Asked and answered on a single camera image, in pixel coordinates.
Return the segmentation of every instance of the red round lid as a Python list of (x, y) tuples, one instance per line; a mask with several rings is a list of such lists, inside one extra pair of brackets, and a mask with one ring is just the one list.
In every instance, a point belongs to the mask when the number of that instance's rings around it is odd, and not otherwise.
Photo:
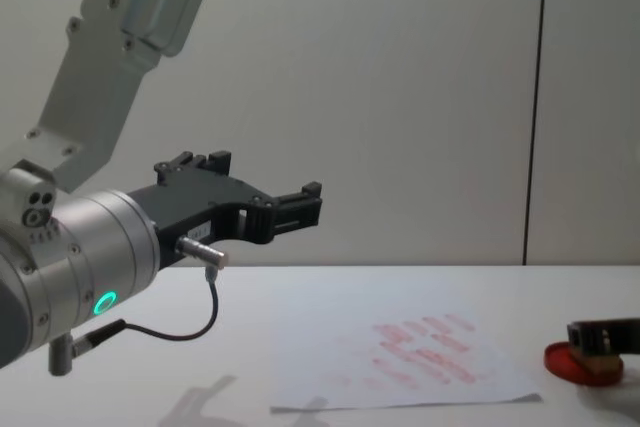
[(606, 387), (617, 384), (622, 379), (624, 363), (620, 359), (619, 368), (615, 372), (594, 374), (580, 365), (569, 351), (569, 342), (551, 344), (544, 351), (544, 365), (553, 375), (568, 382), (591, 387)]

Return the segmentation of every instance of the gray wall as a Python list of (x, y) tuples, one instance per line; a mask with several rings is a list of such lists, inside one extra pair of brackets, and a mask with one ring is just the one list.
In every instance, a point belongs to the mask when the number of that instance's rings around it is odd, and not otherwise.
[(640, 0), (547, 0), (530, 263), (640, 262)]
[[(44, 104), (80, 0), (0, 0), (0, 148)], [(520, 262), (539, 0), (205, 0), (145, 80), (112, 163), (132, 190), (183, 150), (274, 194), (325, 184), (321, 227), (236, 263)]]

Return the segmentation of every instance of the bolt hole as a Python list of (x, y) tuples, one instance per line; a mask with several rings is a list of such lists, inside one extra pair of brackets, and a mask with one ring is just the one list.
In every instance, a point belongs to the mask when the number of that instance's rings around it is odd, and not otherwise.
[(120, 5), (120, 0), (109, 0), (110, 9), (117, 9), (119, 5)]

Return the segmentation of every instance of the table surface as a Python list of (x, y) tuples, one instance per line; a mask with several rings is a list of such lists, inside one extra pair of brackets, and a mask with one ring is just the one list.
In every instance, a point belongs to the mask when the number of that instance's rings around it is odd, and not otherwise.
[[(389, 276), (443, 282), (471, 308), (540, 389), (542, 400), (320, 413), (274, 413), (274, 303), (292, 285)], [(549, 374), (544, 348), (566, 324), (640, 316), (639, 267), (253, 267), (219, 281), (214, 331), (189, 343), (125, 332), (52, 378), (42, 348), (0, 371), (0, 425), (160, 427), (616, 426), (640, 424), (640, 358), (628, 357), (622, 386), (586, 389)], [(210, 312), (202, 269), (163, 271), (138, 297), (74, 334), (125, 318), (165, 332), (198, 330)]]

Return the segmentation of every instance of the sheet of paper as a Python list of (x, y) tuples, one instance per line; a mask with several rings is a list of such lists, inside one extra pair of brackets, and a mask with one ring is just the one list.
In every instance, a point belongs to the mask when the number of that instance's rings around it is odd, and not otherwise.
[(279, 292), (274, 408), (516, 400), (536, 387), (452, 290), (411, 278), (341, 278)]

